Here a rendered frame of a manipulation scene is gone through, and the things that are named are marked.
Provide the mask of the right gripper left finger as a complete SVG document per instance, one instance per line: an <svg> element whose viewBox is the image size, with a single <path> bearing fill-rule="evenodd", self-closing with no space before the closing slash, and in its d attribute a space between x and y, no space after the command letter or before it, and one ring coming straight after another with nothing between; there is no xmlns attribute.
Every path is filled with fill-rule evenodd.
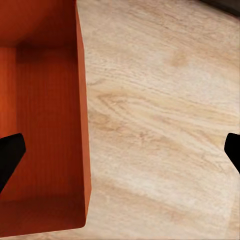
<svg viewBox="0 0 240 240"><path fill-rule="evenodd" d="M22 133L0 138L0 193L26 152Z"/></svg>

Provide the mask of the storage box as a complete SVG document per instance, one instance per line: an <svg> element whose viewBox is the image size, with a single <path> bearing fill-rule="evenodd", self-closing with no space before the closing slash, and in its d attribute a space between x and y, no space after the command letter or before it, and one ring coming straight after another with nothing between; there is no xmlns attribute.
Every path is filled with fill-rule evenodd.
<svg viewBox="0 0 240 240"><path fill-rule="evenodd" d="M76 0L0 0L0 139L26 152L0 193L0 238L86 225L92 182Z"/></svg>

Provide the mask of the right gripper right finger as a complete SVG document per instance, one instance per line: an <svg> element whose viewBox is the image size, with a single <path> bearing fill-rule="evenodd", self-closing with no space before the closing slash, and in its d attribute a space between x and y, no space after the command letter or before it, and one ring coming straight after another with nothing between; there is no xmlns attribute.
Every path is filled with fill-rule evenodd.
<svg viewBox="0 0 240 240"><path fill-rule="evenodd" d="M240 135L228 133L224 151L240 173Z"/></svg>

